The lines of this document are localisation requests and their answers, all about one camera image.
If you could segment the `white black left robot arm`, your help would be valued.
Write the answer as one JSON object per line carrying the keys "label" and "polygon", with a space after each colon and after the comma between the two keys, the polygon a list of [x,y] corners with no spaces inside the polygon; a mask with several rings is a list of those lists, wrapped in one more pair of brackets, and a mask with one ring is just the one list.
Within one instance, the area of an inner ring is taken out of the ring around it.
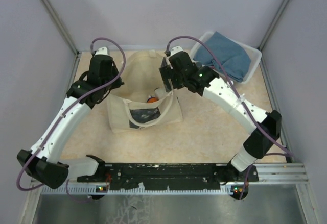
{"label": "white black left robot arm", "polygon": [[27,175],[52,189],[66,180],[89,176],[99,182],[106,177],[104,161],[92,155],[61,161],[63,149],[80,121],[102,102],[106,93],[123,82],[113,58],[96,53],[89,70],[72,84],[55,119],[41,138],[17,159]]}

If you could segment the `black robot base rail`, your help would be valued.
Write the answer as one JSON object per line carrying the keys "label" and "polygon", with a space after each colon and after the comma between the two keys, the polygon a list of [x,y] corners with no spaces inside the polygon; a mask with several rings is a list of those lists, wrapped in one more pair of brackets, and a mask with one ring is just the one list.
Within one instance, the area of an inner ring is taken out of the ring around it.
{"label": "black robot base rail", "polygon": [[144,188],[155,192],[209,192],[221,190],[232,184],[232,197],[245,198],[247,185],[258,182],[259,175],[255,166],[249,166],[243,172],[230,164],[194,163],[194,164],[137,164],[102,163],[92,176],[77,178],[81,183],[104,182],[105,190],[133,190]]}

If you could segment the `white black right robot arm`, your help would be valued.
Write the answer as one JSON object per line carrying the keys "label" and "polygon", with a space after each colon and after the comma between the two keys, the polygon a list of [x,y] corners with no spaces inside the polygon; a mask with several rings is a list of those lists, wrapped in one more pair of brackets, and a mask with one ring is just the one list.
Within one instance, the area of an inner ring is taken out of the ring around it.
{"label": "white black right robot arm", "polygon": [[164,57],[159,71],[167,91],[185,87],[199,94],[220,106],[248,132],[248,138],[225,167],[223,182],[240,181],[246,176],[246,169],[271,149],[270,139],[278,140],[282,121],[279,112],[267,112],[237,97],[216,71],[204,65],[197,66],[187,52],[179,51]]}

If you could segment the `cream canvas tote bag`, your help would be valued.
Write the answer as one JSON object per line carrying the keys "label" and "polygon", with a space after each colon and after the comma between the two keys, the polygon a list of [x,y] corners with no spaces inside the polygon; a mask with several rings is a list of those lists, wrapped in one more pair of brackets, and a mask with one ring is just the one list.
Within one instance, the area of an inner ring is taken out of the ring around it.
{"label": "cream canvas tote bag", "polygon": [[155,96],[156,88],[164,88],[159,72],[162,60],[163,56],[153,50],[135,52],[127,59],[121,75],[123,85],[107,98],[109,125],[114,133],[183,120],[174,91],[166,91],[166,97],[157,102],[146,103],[149,96]]}

